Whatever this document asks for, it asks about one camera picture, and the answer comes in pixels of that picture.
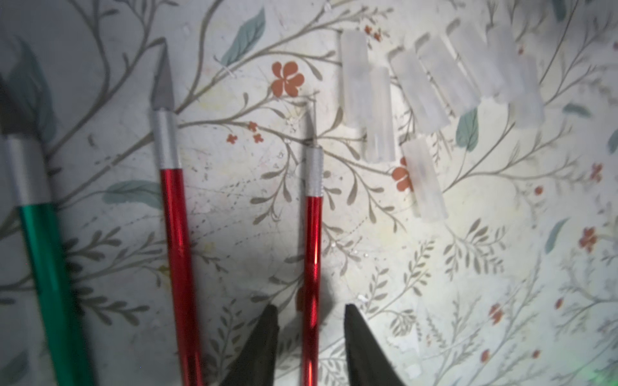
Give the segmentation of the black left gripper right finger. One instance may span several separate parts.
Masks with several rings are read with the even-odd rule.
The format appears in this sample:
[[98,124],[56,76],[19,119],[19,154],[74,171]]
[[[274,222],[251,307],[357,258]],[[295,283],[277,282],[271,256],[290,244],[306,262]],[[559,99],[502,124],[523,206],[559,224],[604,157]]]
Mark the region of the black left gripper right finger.
[[404,386],[360,310],[353,304],[345,306],[344,338],[351,386]]

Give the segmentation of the clear plastic knife cap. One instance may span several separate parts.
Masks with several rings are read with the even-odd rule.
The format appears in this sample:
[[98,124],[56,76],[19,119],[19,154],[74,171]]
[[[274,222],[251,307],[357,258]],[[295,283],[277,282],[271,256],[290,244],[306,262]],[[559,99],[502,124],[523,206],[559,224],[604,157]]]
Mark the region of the clear plastic knife cap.
[[373,114],[370,62],[363,32],[343,31],[341,63],[345,122],[348,127],[363,130]]

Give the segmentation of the dark red carving knife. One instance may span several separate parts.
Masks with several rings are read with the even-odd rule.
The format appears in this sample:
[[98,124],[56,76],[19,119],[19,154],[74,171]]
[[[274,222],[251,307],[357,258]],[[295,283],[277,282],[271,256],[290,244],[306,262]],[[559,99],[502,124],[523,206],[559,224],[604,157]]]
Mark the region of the dark red carving knife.
[[318,383],[321,236],[323,211],[323,149],[318,143],[315,103],[307,114],[311,141],[306,151],[306,228],[303,309],[303,386]]

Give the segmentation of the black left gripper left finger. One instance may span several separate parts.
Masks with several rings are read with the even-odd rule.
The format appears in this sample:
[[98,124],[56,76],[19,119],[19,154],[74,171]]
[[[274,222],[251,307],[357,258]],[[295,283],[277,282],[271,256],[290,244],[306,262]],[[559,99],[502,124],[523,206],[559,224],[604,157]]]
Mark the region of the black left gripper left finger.
[[273,386],[278,333],[278,309],[268,305],[220,385]]

